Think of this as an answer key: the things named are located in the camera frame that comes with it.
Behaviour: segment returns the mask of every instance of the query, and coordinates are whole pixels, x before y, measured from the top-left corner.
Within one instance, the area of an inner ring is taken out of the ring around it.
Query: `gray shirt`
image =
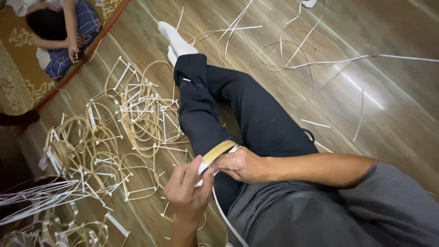
[[[414,179],[383,163],[353,189],[246,184],[227,218],[250,247],[439,246],[438,204]]]

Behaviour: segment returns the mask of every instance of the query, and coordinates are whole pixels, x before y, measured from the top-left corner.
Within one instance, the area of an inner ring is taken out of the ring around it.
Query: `white sock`
[[[160,33],[171,43],[177,57],[187,54],[197,54],[198,50],[186,43],[178,34],[177,30],[166,22],[159,22],[158,29]]]
[[[169,62],[171,62],[172,67],[175,68],[175,63],[177,62],[177,55],[175,54],[174,49],[172,49],[171,45],[169,45],[168,47],[168,59]]]

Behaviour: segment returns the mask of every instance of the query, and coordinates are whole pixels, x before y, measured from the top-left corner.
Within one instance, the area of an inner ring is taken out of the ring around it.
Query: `patterned rug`
[[[95,6],[95,0],[88,1]],[[103,28],[85,50],[86,54],[94,50],[96,42],[108,31],[127,2],[129,0],[105,0],[102,7],[95,6]],[[3,113],[18,115],[40,106],[81,66],[72,66],[64,78],[52,80],[40,68],[33,42],[32,31],[24,17],[16,16],[9,6],[0,10],[0,111]]]

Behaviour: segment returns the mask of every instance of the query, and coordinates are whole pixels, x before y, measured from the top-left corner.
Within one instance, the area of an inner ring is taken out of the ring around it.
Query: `black hair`
[[[26,22],[30,29],[45,40],[65,40],[64,12],[50,9],[39,9],[26,16]]]

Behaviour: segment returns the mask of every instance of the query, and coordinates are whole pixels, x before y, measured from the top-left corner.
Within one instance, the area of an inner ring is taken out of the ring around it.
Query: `red rug border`
[[[88,58],[90,57],[90,55],[93,53],[94,50],[96,50],[99,42],[104,38],[104,36],[108,33],[108,31],[110,30],[110,28],[113,26],[113,24],[117,21],[117,19],[119,18],[119,16],[122,14],[122,11],[125,10],[126,6],[128,5],[128,3],[130,3],[131,0],[126,0],[122,6],[119,7],[118,11],[116,12],[115,16],[111,19],[111,21],[109,22],[109,24],[104,27],[104,29],[101,32],[101,35],[99,36],[99,38],[96,39],[96,41],[93,43],[92,47],[90,48],[89,52],[86,54],[85,59],[83,59],[75,68],[74,70],[69,73],[65,78],[63,78],[58,84],[57,86],[52,89],[52,91],[50,91],[50,93],[48,95],[46,95],[46,97],[34,108],[35,110],[40,110],[51,98],[53,98],[61,89],[63,88],[69,81],[70,79],[79,71],[79,69],[82,67],[82,65],[84,65],[87,61]]]

